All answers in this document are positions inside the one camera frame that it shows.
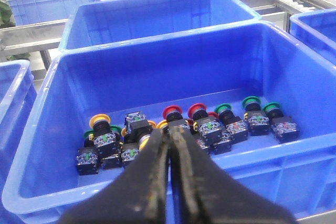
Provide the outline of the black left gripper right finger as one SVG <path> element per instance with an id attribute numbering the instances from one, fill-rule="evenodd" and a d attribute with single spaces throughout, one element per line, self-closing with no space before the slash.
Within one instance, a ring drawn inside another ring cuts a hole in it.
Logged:
<path id="1" fill-rule="evenodd" d="M 171 183 L 176 223 L 296 223 L 284 207 L 254 193 L 223 171 L 190 131 L 173 127 Z"/>

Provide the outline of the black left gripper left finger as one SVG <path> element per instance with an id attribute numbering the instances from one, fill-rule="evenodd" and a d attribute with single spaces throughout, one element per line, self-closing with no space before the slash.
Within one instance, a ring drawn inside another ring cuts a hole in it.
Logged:
<path id="1" fill-rule="evenodd" d="M 165 223 L 168 140 L 162 131 L 154 130 L 124 172 L 65 211 L 59 223 Z"/>

